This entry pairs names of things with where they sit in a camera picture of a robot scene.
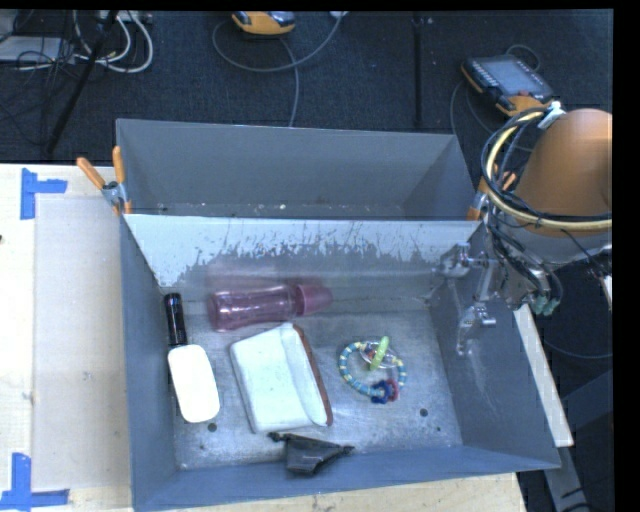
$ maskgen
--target gray metal bin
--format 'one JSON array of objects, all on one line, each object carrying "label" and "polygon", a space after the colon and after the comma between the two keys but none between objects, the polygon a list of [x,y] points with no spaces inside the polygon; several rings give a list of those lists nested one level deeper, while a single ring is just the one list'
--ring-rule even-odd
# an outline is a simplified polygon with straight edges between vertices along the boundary
[{"label": "gray metal bin", "polygon": [[[512,312],[456,351],[476,271],[440,279],[440,257],[482,244],[465,220],[474,191],[452,135],[120,119],[133,212],[121,223],[122,289],[136,510],[195,507],[557,467],[559,457]],[[204,307],[221,283],[322,283],[328,309],[296,319],[334,411],[296,430],[355,449],[312,477],[255,434],[229,345],[273,325],[215,332]],[[180,417],[162,297],[185,300],[187,331],[212,362],[215,429]],[[407,366],[400,398],[350,389],[337,356],[389,335]]]}]

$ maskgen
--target white cable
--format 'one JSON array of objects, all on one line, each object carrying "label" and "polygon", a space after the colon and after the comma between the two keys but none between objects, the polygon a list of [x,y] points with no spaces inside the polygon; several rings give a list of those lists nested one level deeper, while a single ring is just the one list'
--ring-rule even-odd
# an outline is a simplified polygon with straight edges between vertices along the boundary
[{"label": "white cable", "polygon": [[[125,44],[125,48],[120,53],[120,55],[116,55],[115,57],[101,57],[101,58],[96,60],[97,63],[100,63],[100,62],[116,62],[116,61],[126,57],[127,54],[129,53],[129,50],[131,50],[131,35],[129,34],[129,31],[127,30],[127,27],[125,26],[125,24],[122,21],[122,19],[120,19],[119,15],[116,16],[116,21],[118,22],[118,24],[122,28],[122,32],[124,33],[124,36],[125,36],[125,38],[127,40],[127,42]],[[82,47],[84,48],[84,50],[89,55],[91,55],[91,51],[92,50],[89,47],[89,45],[86,43],[86,41],[82,37],[82,33],[80,32],[80,25],[78,23],[78,11],[77,10],[73,11],[73,28],[74,28],[74,30],[76,32],[76,35],[78,36],[78,39],[80,39],[80,42],[82,43]],[[77,57],[77,58],[83,59],[83,60],[89,60],[89,58],[90,58],[88,55],[82,55],[82,54],[75,54],[74,57]]]},{"label": "white cable", "polygon": [[336,31],[338,30],[338,26],[340,25],[340,22],[342,21],[342,17],[339,17],[336,19],[335,24],[333,25],[333,28],[331,29],[331,32],[329,32],[329,35],[326,37],[326,39],[320,44],[320,46],[318,46],[315,50],[313,50],[309,55],[306,55],[305,57],[302,57],[301,59],[295,61],[295,62],[291,62],[289,64],[285,64],[284,66],[278,66],[275,68],[252,68],[250,66],[245,66],[244,64],[241,64],[240,62],[236,62],[234,60],[232,60],[231,58],[227,57],[225,55],[225,53],[220,49],[220,47],[218,46],[218,42],[216,40],[216,34],[218,33],[218,30],[220,29],[221,26],[226,25],[229,23],[229,21],[223,21],[221,23],[219,23],[218,25],[216,25],[216,27],[213,29],[213,35],[212,40],[213,40],[213,47],[214,49],[218,52],[218,55],[220,55],[220,57],[222,57],[224,60],[226,60],[229,64],[232,64],[233,66],[236,66],[237,68],[240,69],[244,69],[245,71],[252,71],[254,73],[275,73],[275,72],[279,72],[279,71],[286,71],[289,70],[291,68],[295,68],[299,65],[301,65],[304,62],[307,62],[309,59],[311,59],[312,57],[314,57],[316,54],[320,53],[320,50],[322,50],[327,43],[329,43],[329,41],[331,41],[331,38],[333,37],[333,35],[336,33]]},{"label": "white cable", "polygon": [[36,71],[38,69],[49,69],[50,67],[58,64],[60,61],[64,61],[70,57],[75,57],[75,55],[63,55],[60,56],[60,52],[61,49],[63,48],[63,46],[65,45],[66,41],[64,39],[60,39],[60,44],[58,45],[58,56],[57,57],[49,57],[47,54],[45,54],[42,49],[39,52],[32,52],[32,53],[38,53],[39,56],[41,58],[47,59],[49,62],[45,63],[45,64],[40,64],[40,63],[36,63],[33,66],[20,66],[19,65],[19,61],[20,61],[20,57],[18,57],[18,71]]},{"label": "white cable", "polygon": [[[82,34],[80,33],[80,27],[79,27],[79,25],[77,23],[77,11],[74,10],[73,14],[74,14],[74,22],[75,22],[74,23],[74,27],[75,27],[76,34],[77,34],[78,38],[80,39],[80,41],[82,42],[82,45],[83,45],[85,51],[90,54],[91,53],[91,48],[89,47],[89,45],[86,44],[86,42],[82,38]],[[131,16],[131,19],[133,20],[133,22],[136,24],[136,26],[142,32],[142,34],[143,34],[143,36],[145,38],[145,41],[147,43],[148,55],[147,55],[147,58],[145,59],[144,63],[142,63],[140,66],[138,66],[136,68],[119,67],[119,66],[114,66],[112,64],[113,62],[116,62],[116,61],[121,60],[122,58],[124,58],[131,51],[131,35],[129,34],[129,30],[127,29],[126,25],[124,24],[124,22],[122,21],[122,19],[118,15],[118,16],[116,16],[116,21],[119,23],[119,25],[121,26],[122,30],[124,31],[125,37],[127,39],[126,47],[119,55],[116,55],[115,57],[101,57],[100,59],[97,59],[96,60],[96,64],[104,66],[107,69],[109,69],[111,71],[115,71],[117,73],[140,73],[141,71],[144,71],[145,69],[147,69],[151,65],[151,62],[153,61],[153,41],[151,39],[151,35],[149,34],[149,31],[146,29],[146,27],[140,22],[140,20],[138,19],[137,16]],[[82,54],[77,54],[75,56],[80,58],[80,59],[83,59],[83,60],[88,60],[90,58],[90,57],[88,57],[86,55],[82,55]]]}]

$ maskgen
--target plastic bottle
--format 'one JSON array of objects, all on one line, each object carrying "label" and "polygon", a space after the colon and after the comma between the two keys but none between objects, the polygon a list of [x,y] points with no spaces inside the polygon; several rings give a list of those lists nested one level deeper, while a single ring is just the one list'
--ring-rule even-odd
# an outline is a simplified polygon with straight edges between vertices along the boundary
[{"label": "plastic bottle", "polygon": [[213,293],[208,300],[211,325],[232,331],[263,322],[286,322],[329,307],[329,288],[315,285],[276,285],[269,288]]}]

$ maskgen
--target soap bar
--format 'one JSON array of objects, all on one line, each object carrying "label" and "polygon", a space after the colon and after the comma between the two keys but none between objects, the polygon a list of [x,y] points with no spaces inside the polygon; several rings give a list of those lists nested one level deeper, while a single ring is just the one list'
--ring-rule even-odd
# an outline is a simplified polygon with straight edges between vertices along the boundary
[{"label": "soap bar", "polygon": [[207,353],[200,345],[173,348],[169,371],[180,413],[190,423],[208,421],[220,411],[220,398]]}]

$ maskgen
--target beaded bracelet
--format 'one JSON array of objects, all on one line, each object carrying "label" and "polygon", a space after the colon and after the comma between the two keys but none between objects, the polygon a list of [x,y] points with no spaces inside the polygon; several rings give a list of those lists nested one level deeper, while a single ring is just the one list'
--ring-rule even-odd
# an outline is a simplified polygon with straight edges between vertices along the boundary
[{"label": "beaded bracelet", "polygon": [[363,352],[364,350],[367,350],[367,348],[371,348],[372,345],[373,343],[371,342],[363,342],[363,341],[356,341],[347,345],[344,348],[344,350],[340,353],[340,356],[338,357],[338,369],[340,370],[340,375],[342,375],[342,377],[347,382],[347,384],[349,384],[358,393],[361,393],[363,395],[370,397],[373,403],[386,404],[387,401],[394,402],[395,400],[398,399],[400,390],[404,387],[404,384],[407,380],[407,372],[404,367],[404,363],[399,357],[397,357],[394,354],[386,353],[387,352],[386,347],[388,346],[388,338],[386,343],[384,342],[384,338],[383,338],[380,344],[378,344],[378,346],[382,346],[382,350],[384,350],[385,353],[381,357],[380,356],[376,357],[378,355],[377,353],[374,354],[372,358],[372,363],[375,361],[377,362],[377,365],[380,365],[380,363],[386,356],[387,364],[385,365],[385,367],[395,367],[397,369],[397,373],[398,373],[397,380],[388,378],[386,380],[379,381],[377,384],[374,384],[373,386],[368,386],[367,384],[360,382],[353,375],[351,375],[347,368],[347,360],[349,359],[349,356],[353,352],[355,351]]}]

